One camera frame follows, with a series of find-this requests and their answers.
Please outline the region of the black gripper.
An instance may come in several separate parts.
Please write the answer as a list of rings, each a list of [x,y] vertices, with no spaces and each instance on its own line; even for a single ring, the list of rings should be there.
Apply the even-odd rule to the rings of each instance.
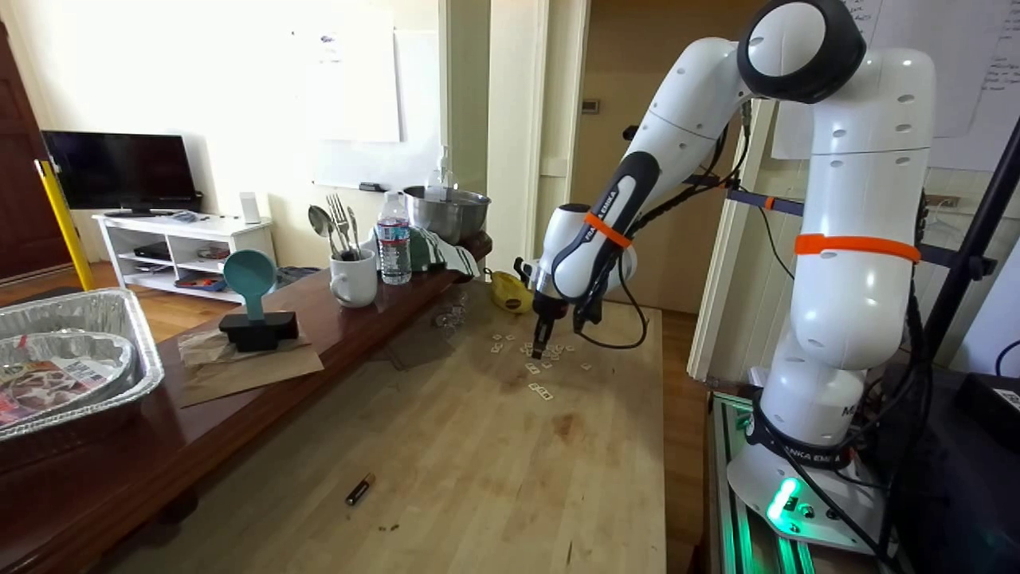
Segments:
[[[552,331],[553,331],[553,323],[568,316],[568,299],[559,299],[559,298],[545,298],[545,294],[534,294],[531,298],[531,308],[534,308],[534,329],[531,329],[531,358],[541,360],[545,358],[545,348],[552,342]]]

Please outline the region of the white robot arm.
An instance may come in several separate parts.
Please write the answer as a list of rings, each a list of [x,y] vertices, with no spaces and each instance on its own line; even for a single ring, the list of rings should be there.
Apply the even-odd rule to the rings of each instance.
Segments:
[[[933,63],[874,49],[840,0],[768,0],[742,39],[691,40],[623,148],[595,203],[552,213],[528,272],[534,334],[591,326],[633,258],[653,203],[694,182],[748,98],[813,113],[809,185],[795,240],[790,316],[754,407],[754,439],[838,467],[864,374],[906,331],[918,206],[933,139]]]

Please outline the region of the robot base plate green light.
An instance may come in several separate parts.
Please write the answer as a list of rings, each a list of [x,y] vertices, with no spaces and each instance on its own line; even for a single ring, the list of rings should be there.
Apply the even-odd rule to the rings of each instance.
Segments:
[[[728,485],[780,535],[856,556],[878,541],[887,497],[861,461],[795,470],[768,446],[745,442],[728,467]]]

